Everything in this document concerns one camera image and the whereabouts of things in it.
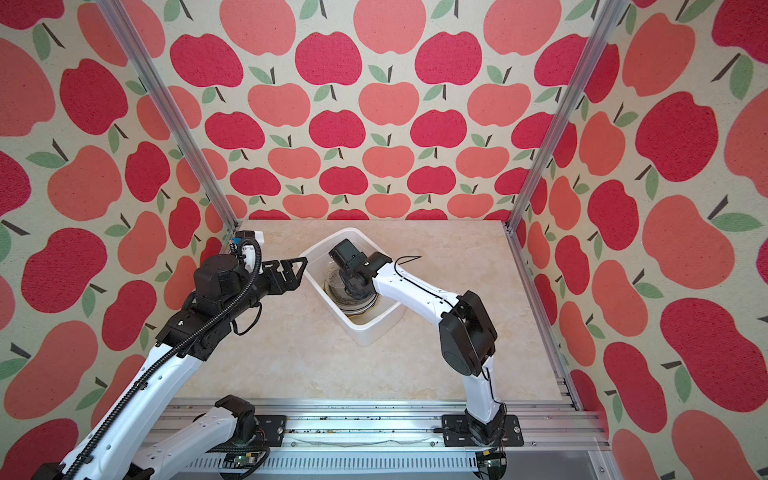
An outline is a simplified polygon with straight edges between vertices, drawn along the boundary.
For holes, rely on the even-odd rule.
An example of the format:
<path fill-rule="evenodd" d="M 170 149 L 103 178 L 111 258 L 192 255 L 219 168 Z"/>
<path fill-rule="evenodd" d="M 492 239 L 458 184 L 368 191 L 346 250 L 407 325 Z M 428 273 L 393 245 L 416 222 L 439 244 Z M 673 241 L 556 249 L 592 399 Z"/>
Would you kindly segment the clear glass plate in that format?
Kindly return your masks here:
<path fill-rule="evenodd" d="M 371 289 L 348 286 L 336 266 L 329 266 L 325 273 L 324 291 L 333 303 L 347 316 L 361 315 L 372 309 L 378 294 Z"/>

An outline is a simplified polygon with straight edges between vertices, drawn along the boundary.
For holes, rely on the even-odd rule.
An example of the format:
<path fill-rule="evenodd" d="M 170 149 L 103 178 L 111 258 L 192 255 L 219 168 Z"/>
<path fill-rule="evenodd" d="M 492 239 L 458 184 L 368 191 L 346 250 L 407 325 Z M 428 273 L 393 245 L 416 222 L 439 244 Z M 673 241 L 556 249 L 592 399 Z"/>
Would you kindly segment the white plastic bin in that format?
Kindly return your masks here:
<path fill-rule="evenodd" d="M 338 269 L 329 253 L 342 240 L 349 240 L 358 250 L 366 255 L 384 250 L 368 236 L 356 228 L 343 228 L 318 241 L 306 249 L 301 257 L 306 257 L 307 268 L 303 277 L 309 280 L 312 290 L 320 298 L 331 317 L 361 347 L 367 347 L 382 337 L 403 317 L 405 307 L 395 300 L 376 297 L 357 309 L 345 310 L 336 303 L 336 298 L 329 294 L 331 284 L 343 287 L 339 280 L 331 281 L 330 274 Z"/>

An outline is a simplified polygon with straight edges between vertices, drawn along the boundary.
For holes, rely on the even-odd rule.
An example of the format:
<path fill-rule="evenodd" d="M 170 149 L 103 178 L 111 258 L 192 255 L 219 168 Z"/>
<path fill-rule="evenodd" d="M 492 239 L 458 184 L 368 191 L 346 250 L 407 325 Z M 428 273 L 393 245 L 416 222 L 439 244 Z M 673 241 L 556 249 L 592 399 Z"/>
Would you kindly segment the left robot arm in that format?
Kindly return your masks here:
<path fill-rule="evenodd" d="M 132 383 L 90 434 L 60 462 L 48 462 L 36 479 L 157 479 L 155 467 L 138 467 L 134 455 L 180 388 L 233 330 L 233 321 L 267 295 L 296 290 L 304 257 L 247 262 L 244 254 L 208 258 L 194 273 L 195 289 L 160 330 Z"/>

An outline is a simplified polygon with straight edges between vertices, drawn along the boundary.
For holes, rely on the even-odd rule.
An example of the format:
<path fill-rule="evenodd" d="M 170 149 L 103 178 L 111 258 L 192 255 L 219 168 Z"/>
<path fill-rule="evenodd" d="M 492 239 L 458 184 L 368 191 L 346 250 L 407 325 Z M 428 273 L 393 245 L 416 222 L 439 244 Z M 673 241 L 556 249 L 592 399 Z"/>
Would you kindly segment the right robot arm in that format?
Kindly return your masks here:
<path fill-rule="evenodd" d="M 499 444 L 507 409 L 494 386 L 498 333 L 481 298 L 471 290 L 463 294 L 443 290 L 407 272 L 404 265 L 417 260 L 417 255 L 397 259 L 378 251 L 367 255 L 343 241 L 329 256 L 349 297 L 392 299 L 436 327 L 442 358 L 462 376 L 473 441 L 479 446 Z"/>

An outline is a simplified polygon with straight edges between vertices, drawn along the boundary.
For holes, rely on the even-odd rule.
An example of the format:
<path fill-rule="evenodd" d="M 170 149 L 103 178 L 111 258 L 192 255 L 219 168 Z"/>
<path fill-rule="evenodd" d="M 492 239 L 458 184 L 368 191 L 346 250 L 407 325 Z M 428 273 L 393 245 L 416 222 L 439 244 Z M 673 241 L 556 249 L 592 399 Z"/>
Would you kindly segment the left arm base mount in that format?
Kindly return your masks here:
<path fill-rule="evenodd" d="M 212 451 L 248 450 L 281 447 L 286 430 L 285 415 L 255 415 L 240 418 L 233 436 L 219 443 Z"/>

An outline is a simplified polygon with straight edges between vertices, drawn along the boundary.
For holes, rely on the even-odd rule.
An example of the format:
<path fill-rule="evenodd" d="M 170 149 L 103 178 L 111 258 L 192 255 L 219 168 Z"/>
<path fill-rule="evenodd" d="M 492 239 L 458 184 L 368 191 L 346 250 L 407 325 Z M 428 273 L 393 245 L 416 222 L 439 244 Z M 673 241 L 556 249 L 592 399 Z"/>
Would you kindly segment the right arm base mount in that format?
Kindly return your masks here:
<path fill-rule="evenodd" d="M 522 447 L 525 444 L 515 415 L 506 415 L 488 424 L 467 414 L 443 415 L 433 432 L 442 436 L 446 447 Z"/>

